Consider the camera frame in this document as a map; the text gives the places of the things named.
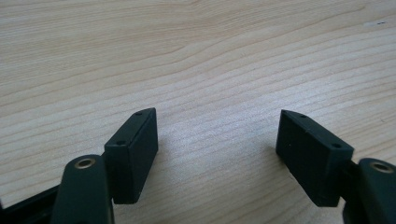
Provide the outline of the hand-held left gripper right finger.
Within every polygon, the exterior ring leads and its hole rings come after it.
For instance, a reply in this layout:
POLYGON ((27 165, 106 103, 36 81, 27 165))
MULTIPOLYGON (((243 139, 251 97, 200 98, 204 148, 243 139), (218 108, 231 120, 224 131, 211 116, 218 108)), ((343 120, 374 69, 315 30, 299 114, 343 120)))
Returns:
POLYGON ((308 116, 281 111, 276 154, 316 206, 338 205, 339 175, 353 152, 352 146, 308 116))

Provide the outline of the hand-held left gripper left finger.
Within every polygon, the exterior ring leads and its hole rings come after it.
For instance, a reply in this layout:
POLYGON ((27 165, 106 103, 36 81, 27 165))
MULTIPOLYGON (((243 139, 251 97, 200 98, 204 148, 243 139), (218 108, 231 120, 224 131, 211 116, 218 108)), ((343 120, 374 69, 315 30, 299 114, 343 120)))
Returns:
POLYGON ((154 107, 133 113, 105 143, 110 195, 115 204, 139 200, 158 148, 154 107))

